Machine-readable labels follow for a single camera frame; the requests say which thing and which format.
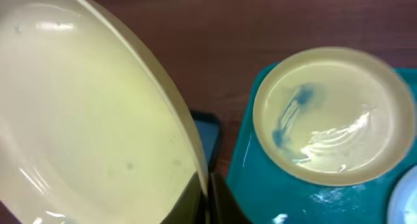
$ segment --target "small plate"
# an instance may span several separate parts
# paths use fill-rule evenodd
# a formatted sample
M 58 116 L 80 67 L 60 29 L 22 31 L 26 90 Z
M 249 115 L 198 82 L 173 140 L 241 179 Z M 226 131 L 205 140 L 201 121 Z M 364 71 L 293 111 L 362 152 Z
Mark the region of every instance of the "small plate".
M 384 174 L 415 135 L 407 86 L 383 61 L 347 48 L 311 49 L 277 65 L 259 87 L 253 123 L 277 165 L 329 186 Z
M 388 205 L 388 224 L 417 223 L 417 166 L 395 186 Z

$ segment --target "wooden table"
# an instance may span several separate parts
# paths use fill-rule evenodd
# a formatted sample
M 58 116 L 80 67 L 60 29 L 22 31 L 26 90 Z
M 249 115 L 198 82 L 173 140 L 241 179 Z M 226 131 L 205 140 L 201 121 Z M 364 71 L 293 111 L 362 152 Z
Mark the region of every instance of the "wooden table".
M 319 46 L 417 67 L 417 0 L 95 0 L 154 52 L 188 106 L 215 113 L 227 174 L 256 74 Z M 0 223 L 17 223 L 4 207 Z

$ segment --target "blue plastic tray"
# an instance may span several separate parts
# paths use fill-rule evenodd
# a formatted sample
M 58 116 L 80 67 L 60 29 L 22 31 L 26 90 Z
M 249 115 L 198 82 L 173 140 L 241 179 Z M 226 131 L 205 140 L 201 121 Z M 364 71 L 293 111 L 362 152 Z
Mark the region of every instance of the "blue plastic tray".
M 280 169 L 261 148 L 253 129 L 256 92 L 271 64 L 256 77 L 246 108 L 227 184 L 244 213 L 254 223 L 386 223 L 386 209 L 395 183 L 417 164 L 416 143 L 397 167 L 372 181 L 346 187 L 326 187 L 299 180 Z M 396 69 L 417 94 L 417 70 Z

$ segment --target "blue paint smear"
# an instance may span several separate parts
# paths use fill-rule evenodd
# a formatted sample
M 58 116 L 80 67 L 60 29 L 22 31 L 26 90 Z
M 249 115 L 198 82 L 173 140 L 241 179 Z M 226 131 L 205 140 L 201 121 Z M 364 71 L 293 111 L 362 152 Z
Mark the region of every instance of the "blue paint smear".
M 288 103 L 282 115 L 278 118 L 277 128 L 272 131 L 272 138 L 279 148 L 282 148 L 286 155 L 294 162 L 308 160 L 304 154 L 294 155 L 289 149 L 291 139 L 289 131 L 297 115 L 307 113 L 309 110 L 319 107 L 324 100 L 324 87 L 317 83 L 305 83 L 295 89 L 293 99 Z

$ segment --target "plate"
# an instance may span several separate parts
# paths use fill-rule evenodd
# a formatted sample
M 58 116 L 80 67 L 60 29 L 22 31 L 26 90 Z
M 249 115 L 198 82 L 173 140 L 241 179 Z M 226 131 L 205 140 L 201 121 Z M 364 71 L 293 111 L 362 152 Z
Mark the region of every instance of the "plate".
M 146 46 L 91 0 L 0 0 L 0 200 L 22 223 L 160 223 L 197 128 Z
M 388 224 L 417 223 L 417 166 L 398 182 L 388 204 Z
M 277 65 L 259 87 L 253 123 L 278 166 L 328 186 L 384 174 L 415 136 L 408 87 L 383 61 L 347 48 L 311 49 Z

